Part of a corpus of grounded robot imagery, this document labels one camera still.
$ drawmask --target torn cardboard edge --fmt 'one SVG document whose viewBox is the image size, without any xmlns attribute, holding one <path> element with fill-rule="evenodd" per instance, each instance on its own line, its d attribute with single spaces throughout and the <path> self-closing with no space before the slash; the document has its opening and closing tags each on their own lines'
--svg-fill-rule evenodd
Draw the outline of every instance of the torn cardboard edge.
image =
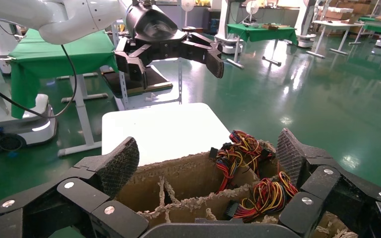
<svg viewBox="0 0 381 238">
<path fill-rule="evenodd" d="M 269 143 L 261 146 L 275 153 Z M 117 200 L 149 221 L 150 227 L 162 223 L 194 223 L 195 218 L 225 220 L 230 202 L 240 202 L 251 195 L 259 178 L 248 167 L 239 167 L 233 183 L 238 187 L 215 194 L 223 180 L 222 172 L 209 152 L 185 156 L 138 167 L 130 181 L 117 195 Z M 264 178 L 280 171 L 277 159 L 259 164 Z M 277 223 L 279 213 L 259 216 L 256 223 Z M 333 214 L 326 212 L 318 224 L 314 238 L 353 238 L 347 227 Z"/>
</svg>

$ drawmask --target metal table leg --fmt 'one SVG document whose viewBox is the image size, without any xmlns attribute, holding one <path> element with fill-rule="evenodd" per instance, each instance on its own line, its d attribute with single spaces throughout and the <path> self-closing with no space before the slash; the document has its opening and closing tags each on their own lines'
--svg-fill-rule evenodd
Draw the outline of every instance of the metal table leg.
<svg viewBox="0 0 381 238">
<path fill-rule="evenodd" d="M 270 59 L 267 59 L 265 56 L 262 56 L 262 59 L 265 60 L 265 61 L 268 61 L 276 66 L 281 66 L 281 62 L 277 62 L 274 59 L 274 54 L 275 54 L 275 50 L 277 49 L 277 45 L 278 45 L 278 39 L 275 40 L 275 44 L 274 44 L 274 51 L 272 52 L 272 57 Z"/>
<path fill-rule="evenodd" d="M 122 98 L 115 97 L 115 102 L 116 102 L 116 105 L 118 106 L 119 111 L 125 111 L 129 109 L 129 101 L 127 98 L 125 73 L 122 71 L 119 71 L 119 81 L 121 83 Z"/>
<path fill-rule="evenodd" d="M 73 76 L 71 76 L 69 80 L 71 82 L 71 86 L 73 89 L 75 84 L 75 79 Z M 83 91 L 86 92 L 85 84 L 78 83 L 78 88 L 81 92 Z M 91 132 L 90 121 L 88 120 L 87 109 L 85 108 L 84 98 L 82 93 L 77 93 L 75 95 L 75 107 L 76 107 L 76 111 L 78 112 L 78 118 L 81 124 L 82 134 L 84 135 L 85 145 L 61 149 L 58 151 L 59 157 L 101 147 L 101 141 L 94 142 L 93 133 Z"/>
<path fill-rule="evenodd" d="M 344 37 L 342 38 L 342 41 L 341 41 L 341 44 L 339 45 L 339 48 L 337 50 L 336 49 L 329 49 L 330 51 L 338 53 L 338 54 L 342 54 L 342 55 L 348 55 L 348 53 L 345 53 L 342 51 L 342 47 L 344 46 L 345 40 L 347 39 L 347 36 L 348 36 L 348 31 L 349 31 L 349 28 L 345 31 Z"/>
<path fill-rule="evenodd" d="M 359 39 L 360 39 L 360 36 L 361 36 L 361 34 L 362 34 L 363 30 L 364 30 L 363 28 L 364 28 L 364 26 L 362 26 L 360 28 L 360 31 L 359 31 L 359 34 L 356 37 L 356 40 L 354 42 L 348 43 L 349 45 L 359 45 L 359 44 L 361 44 L 361 42 L 359 42 Z"/>
<path fill-rule="evenodd" d="M 234 60 L 227 59 L 227 61 L 230 62 L 231 64 L 233 64 L 233 65 L 236 66 L 236 67 L 244 68 L 243 65 L 237 63 L 237 57 L 239 56 L 239 49 L 240 49 L 240 36 L 237 37 L 237 41 L 236 41 L 236 51 L 234 52 Z"/>
<path fill-rule="evenodd" d="M 98 93 L 98 94 L 88 95 L 87 87 L 85 86 L 84 75 L 83 74 L 77 75 L 76 79 L 77 79 L 79 92 L 81 93 L 81 96 L 82 96 L 82 100 L 97 99 L 97 98 L 108 98 L 109 97 L 109 95 L 107 93 Z M 61 102 L 67 103 L 70 100 L 71 100 L 71 97 L 62 98 Z"/>
<path fill-rule="evenodd" d="M 322 58 L 322 59 L 325 58 L 325 56 L 318 54 L 319 46 L 320 46 L 320 43 L 322 42 L 322 38 L 323 38 L 323 35 L 325 34 L 325 30 L 326 30 L 326 25 L 323 26 L 322 33 L 320 34 L 319 40 L 317 41 L 315 52 L 307 51 L 306 53 L 315 57 Z"/>
</svg>

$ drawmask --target white table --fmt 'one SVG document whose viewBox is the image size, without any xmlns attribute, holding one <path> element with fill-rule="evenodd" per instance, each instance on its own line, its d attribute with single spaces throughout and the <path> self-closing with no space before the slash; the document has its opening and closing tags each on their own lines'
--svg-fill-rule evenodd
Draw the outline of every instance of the white table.
<svg viewBox="0 0 381 238">
<path fill-rule="evenodd" d="M 102 154 L 108 154 L 128 136 L 135 138 L 139 165 L 178 159 L 221 148 L 229 131 L 203 103 L 163 104 L 103 116 Z"/>
<path fill-rule="evenodd" d="M 359 24 L 359 23 L 346 24 L 346 23 L 342 23 L 341 21 L 332 21 L 332 23 L 330 23 L 328 21 L 314 21 L 313 23 L 323 25 L 323 29 L 322 29 L 322 33 L 320 34 L 319 40 L 317 42 L 315 52 L 308 51 L 307 53 L 309 55 L 319 57 L 322 59 L 324 59 L 325 56 L 319 55 L 318 50 L 320 47 L 320 43 L 322 42 L 323 35 L 325 34 L 325 30 L 327 28 L 332 28 L 332 29 L 336 29 L 336 30 L 339 30 L 339 29 L 345 30 L 345 34 L 344 34 L 344 37 L 342 38 L 342 41 L 341 41 L 341 44 L 339 45 L 339 48 L 337 50 L 336 49 L 329 49 L 329 50 L 332 52 L 338 53 L 338 54 L 348 55 L 348 53 L 342 51 L 342 47 L 344 46 L 345 40 L 347 39 L 350 27 L 352 27 L 352 26 L 363 26 L 363 24 Z"/>
</svg>

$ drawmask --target glossy floor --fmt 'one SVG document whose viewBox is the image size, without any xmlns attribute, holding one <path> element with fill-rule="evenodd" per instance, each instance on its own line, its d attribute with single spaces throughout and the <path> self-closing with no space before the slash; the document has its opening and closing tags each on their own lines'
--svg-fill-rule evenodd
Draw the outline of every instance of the glossy floor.
<svg viewBox="0 0 381 238">
<path fill-rule="evenodd" d="M 371 40 L 352 48 L 349 57 L 329 52 L 340 38 L 325 38 L 317 59 L 305 50 L 279 42 L 277 67 L 262 61 L 272 54 L 273 41 L 249 43 L 242 55 L 244 70 L 226 65 L 224 78 L 214 78 L 204 65 L 183 61 L 184 103 L 208 104 L 229 129 L 239 129 L 276 144 L 284 127 L 308 145 L 327 150 L 344 168 L 381 186 L 381 55 Z M 177 68 L 157 63 L 167 78 Z M 42 80 L 56 112 L 62 97 L 71 94 L 67 80 Z M 102 116 L 116 109 L 105 82 L 86 79 L 90 93 L 109 93 L 108 99 L 86 103 L 94 139 L 101 139 Z M 59 119 L 57 137 L 48 144 L 0 153 L 0 199 L 56 178 L 84 156 L 100 149 L 57 157 L 61 148 L 83 144 L 75 107 Z M 65 230 L 53 237 L 77 237 Z"/>
</svg>

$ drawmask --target black cable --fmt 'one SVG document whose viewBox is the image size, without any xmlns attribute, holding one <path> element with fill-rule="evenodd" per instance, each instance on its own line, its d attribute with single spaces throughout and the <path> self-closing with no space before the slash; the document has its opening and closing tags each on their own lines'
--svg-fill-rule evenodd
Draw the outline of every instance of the black cable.
<svg viewBox="0 0 381 238">
<path fill-rule="evenodd" d="M 69 57 L 68 53 L 66 52 L 65 47 L 64 47 L 63 45 L 61 45 L 61 46 L 62 46 L 63 52 L 65 53 L 66 57 L 68 58 L 69 64 L 70 64 L 71 67 L 72 67 L 73 76 L 74 76 L 74 78 L 75 78 L 75 85 L 74 85 L 74 89 L 73 89 L 73 94 L 72 94 L 71 100 L 68 102 L 68 104 L 65 106 L 65 108 L 62 109 L 62 111 L 60 111 L 58 114 L 56 114 L 56 115 L 54 115 L 54 116 L 50 116 L 50 117 L 48 117 L 48 116 L 44 116 L 44 115 L 42 115 L 42 114 L 40 114 L 40 113 L 38 113 L 38 112 L 35 112 L 35 111 L 31 110 L 31 109 L 28 109 L 28 108 L 26 108 L 26 107 L 24 107 L 24 106 L 22 106 L 22 105 L 20 105 L 20 104 L 18 104 L 18 103 L 16 103 L 16 102 L 14 102 L 13 100 L 11 100 L 11 98 L 5 96 L 5 95 L 4 95 L 3 93 L 1 93 L 1 92 L 0 92 L 0 97 L 2 97 L 3 99 L 7 100 L 8 102 L 10 102 L 11 104 L 15 105 L 16 107 L 21 108 L 21 109 L 23 109 L 23 110 L 25 110 L 25 111 L 27 111 L 27 112 L 29 112 L 29 113 L 32 113 L 32 114 L 34 114 L 34 115 L 36 115 L 36 116 L 39 116 L 39 117 L 41 117 L 41 118 L 45 118 L 45 119 L 53 119 L 53 118 L 56 118 L 56 117 L 60 116 L 62 113 L 64 113 L 64 112 L 66 111 L 66 109 L 71 105 L 71 103 L 73 102 L 74 97 L 75 97 L 75 95 L 76 95 L 77 78 L 76 78 L 75 67 L 73 66 L 72 60 L 71 60 L 71 58 Z"/>
<path fill-rule="evenodd" d="M 7 33 L 8 35 L 12 35 L 12 36 L 15 36 L 15 35 L 16 35 L 16 33 L 11 34 L 11 33 L 7 32 L 1 25 L 0 25 L 0 27 L 1 27 L 1 29 L 2 29 L 5 33 Z"/>
</svg>

